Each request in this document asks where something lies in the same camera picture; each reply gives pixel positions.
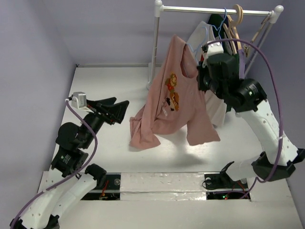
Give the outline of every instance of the pink sweatshirt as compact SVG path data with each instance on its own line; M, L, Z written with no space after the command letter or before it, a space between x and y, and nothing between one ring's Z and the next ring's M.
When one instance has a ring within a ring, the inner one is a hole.
M196 67L185 41L174 35L146 104L130 118L131 146L158 146L160 141L154 134L173 134L185 124L191 146L220 141L206 112L204 92L198 90Z

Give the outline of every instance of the garment rack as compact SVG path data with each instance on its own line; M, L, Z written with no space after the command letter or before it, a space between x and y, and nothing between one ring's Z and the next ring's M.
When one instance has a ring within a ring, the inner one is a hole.
M271 27L276 23L280 14L283 12L283 6L276 6L274 10L271 11L256 11L256 10L243 10L244 15L252 16L269 16L270 20L268 25L258 42L258 48L261 48ZM195 7L176 7L176 6L164 6L161 0L155 0L154 2L154 30L153 30L153 49L152 49L152 62L148 64L148 84L147 88L150 87L156 68L156 55L157 55L157 44L158 44L158 33L159 33L159 22L160 15L162 11L174 11L174 12L196 12L196 13L225 13L224 9L213 9L213 8L195 8ZM227 14L237 14L236 10L226 10ZM255 58L257 56L257 51L254 51L249 57L249 64L246 66L245 75L248 74Z

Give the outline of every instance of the cartoon graphic on shirt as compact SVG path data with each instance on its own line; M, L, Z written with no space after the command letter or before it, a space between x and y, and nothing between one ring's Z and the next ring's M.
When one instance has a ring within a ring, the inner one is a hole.
M172 73L170 78L165 81L165 85L170 92L170 97L166 98L167 104L170 106L171 111L179 110L179 94L175 92L175 86L177 85L177 76Z

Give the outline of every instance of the wall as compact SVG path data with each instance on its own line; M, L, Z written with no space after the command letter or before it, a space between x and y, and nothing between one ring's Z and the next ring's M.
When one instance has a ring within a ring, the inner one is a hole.
M50 10L64 41L80 64L145 63L153 48L154 0L43 0ZM165 6L272 10L282 0L163 0ZM161 63L176 33L187 40L209 14L163 12L157 62ZM262 17L246 16L238 27L241 37L251 39Z
M273 66L282 104L285 133L298 148L305 148L305 64L303 63L305 31L300 29L303 28L302 23L305 20L305 1L285 0L283 6L284 12L271 29L262 50ZM274 90L262 58L257 58L249 74L262 84L269 96L272 109L277 113ZM295 167L296 171L289 178L288 183L305 226L305 162L296 164Z
M0 228L48 169L75 63L40 0L0 0Z

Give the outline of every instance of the table surface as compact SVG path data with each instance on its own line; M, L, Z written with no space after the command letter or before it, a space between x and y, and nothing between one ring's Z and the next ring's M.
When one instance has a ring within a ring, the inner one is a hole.
M92 163L107 172L213 172L229 161L252 158L262 151L249 125L229 112L217 128L220 142L189 146L186 127L173 135L158 136L161 145L139 151L129 146L129 118L145 104L147 68L76 68L70 94L81 91L89 100L116 97L129 100L122 124L104 124L97 134ZM84 111L77 111L82 117ZM80 121L66 108L62 123ZM94 143L86 150L92 152ZM83 228L302 228L285 180L257 184L248 200L81 201L61 229Z

